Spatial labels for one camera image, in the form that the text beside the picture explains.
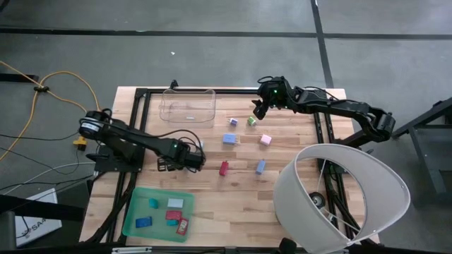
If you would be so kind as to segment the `clear plastic bin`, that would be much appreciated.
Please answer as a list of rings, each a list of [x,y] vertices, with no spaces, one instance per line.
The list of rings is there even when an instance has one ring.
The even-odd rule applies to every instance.
[[[160,118],[169,123],[207,123],[215,118],[214,90],[176,91],[162,93]]]

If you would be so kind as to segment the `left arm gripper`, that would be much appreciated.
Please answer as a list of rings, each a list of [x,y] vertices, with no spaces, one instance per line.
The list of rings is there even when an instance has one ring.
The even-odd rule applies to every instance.
[[[206,162],[206,156],[203,150],[197,147],[196,143],[178,140],[174,147],[176,148],[176,158],[171,162],[166,162],[163,158],[158,158],[158,171],[180,171],[187,169],[190,172],[198,172],[202,170]]]

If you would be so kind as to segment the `red box with display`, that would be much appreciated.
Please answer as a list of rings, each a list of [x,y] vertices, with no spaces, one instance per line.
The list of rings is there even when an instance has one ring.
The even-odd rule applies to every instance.
[[[179,224],[176,230],[176,234],[179,234],[181,236],[185,236],[186,232],[189,228],[189,220],[187,218],[181,218],[179,220]]]

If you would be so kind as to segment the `dark metal table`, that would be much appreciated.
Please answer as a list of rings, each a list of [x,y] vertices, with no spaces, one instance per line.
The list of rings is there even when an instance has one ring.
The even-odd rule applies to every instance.
[[[413,200],[418,207],[452,206],[452,97],[393,132],[397,139],[408,134],[433,190]]]

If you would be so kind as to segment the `black aluminium table frame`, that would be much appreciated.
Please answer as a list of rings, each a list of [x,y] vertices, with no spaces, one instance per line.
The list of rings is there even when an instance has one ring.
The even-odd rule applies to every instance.
[[[118,87],[112,105],[113,117],[129,122],[136,114],[136,127],[145,124],[152,134],[166,133],[170,123],[160,118],[161,94],[146,94],[148,113],[144,114],[144,98],[133,105],[137,90],[154,90],[150,87]],[[252,115],[257,99],[251,90],[256,88],[220,87],[216,89],[216,113],[213,126],[190,129],[202,139],[207,161],[201,172],[158,172],[157,158],[146,152],[143,167],[138,173],[138,187],[183,191],[195,196],[189,236],[183,243],[149,238],[127,237],[130,246],[234,246],[277,247],[286,231],[279,225],[273,210],[273,185],[280,171],[295,155],[309,145],[317,144],[316,125],[312,115],[294,114],[289,110],[269,110],[262,121],[249,126],[246,120]],[[236,126],[230,119],[238,120]],[[237,143],[222,143],[225,133],[236,133]],[[269,146],[262,145],[261,136],[269,135]],[[261,175],[255,173],[258,161],[264,159],[266,167]],[[222,162],[228,161],[226,176],[220,176]],[[93,184],[80,241],[88,240],[110,213],[120,174],[113,171],[101,176]],[[126,187],[130,176],[119,185]]]

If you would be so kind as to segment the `white lamp shade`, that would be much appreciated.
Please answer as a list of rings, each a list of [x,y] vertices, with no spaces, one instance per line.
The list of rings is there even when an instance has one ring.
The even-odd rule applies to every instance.
[[[299,179],[297,163],[326,159],[348,172],[361,188],[364,222],[353,239],[335,228],[315,206]],[[273,188],[276,217],[306,251],[327,254],[366,240],[398,221],[410,206],[405,182],[389,166],[361,150],[339,144],[317,144],[301,150],[280,172]]]

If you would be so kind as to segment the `silver metal bracket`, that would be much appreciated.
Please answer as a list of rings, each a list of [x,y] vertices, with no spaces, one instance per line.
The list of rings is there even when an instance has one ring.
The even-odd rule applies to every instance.
[[[111,254],[150,254],[152,247],[120,247],[113,248]]]

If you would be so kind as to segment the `green plastic bin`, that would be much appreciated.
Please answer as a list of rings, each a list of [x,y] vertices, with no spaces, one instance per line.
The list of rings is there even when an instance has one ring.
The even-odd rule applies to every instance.
[[[159,208],[153,209],[149,205],[149,199],[158,200]],[[181,209],[169,208],[169,198],[180,198],[184,200]],[[126,219],[122,227],[122,233],[129,237],[153,238],[164,241],[183,243],[189,236],[191,216],[194,213],[195,197],[191,193],[175,192],[169,190],[137,187],[132,193],[131,202],[126,213]],[[189,228],[185,236],[176,234],[178,225],[167,226],[165,213],[167,210],[181,210],[182,217],[189,220]],[[136,219],[141,217],[152,217],[153,225],[144,228],[136,228]]]

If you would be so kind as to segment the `white printed box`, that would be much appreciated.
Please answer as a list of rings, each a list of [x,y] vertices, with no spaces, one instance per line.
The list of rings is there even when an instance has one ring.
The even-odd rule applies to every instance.
[[[28,200],[58,203],[55,188],[30,196]],[[17,248],[62,228],[61,220],[42,217],[15,216],[15,223]]]

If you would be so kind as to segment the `black floor bar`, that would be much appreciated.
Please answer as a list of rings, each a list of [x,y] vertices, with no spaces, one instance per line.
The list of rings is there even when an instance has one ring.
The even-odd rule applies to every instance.
[[[38,75],[20,75],[20,74],[9,74],[0,73],[0,82],[13,82],[13,83],[33,83],[39,80]]]

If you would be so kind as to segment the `yellow black clamp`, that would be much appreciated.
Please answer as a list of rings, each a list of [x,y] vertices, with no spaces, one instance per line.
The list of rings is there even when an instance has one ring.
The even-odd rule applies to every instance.
[[[88,142],[83,136],[79,136],[76,140],[73,141],[73,144],[77,147],[77,150],[84,152]]]

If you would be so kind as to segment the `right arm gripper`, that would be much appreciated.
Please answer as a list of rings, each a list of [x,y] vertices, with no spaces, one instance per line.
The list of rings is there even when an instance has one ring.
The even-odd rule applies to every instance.
[[[260,84],[258,96],[262,99],[252,100],[255,105],[254,115],[258,120],[262,120],[268,111],[268,107],[278,109],[287,106],[287,85],[284,76],[264,76],[257,80]]]

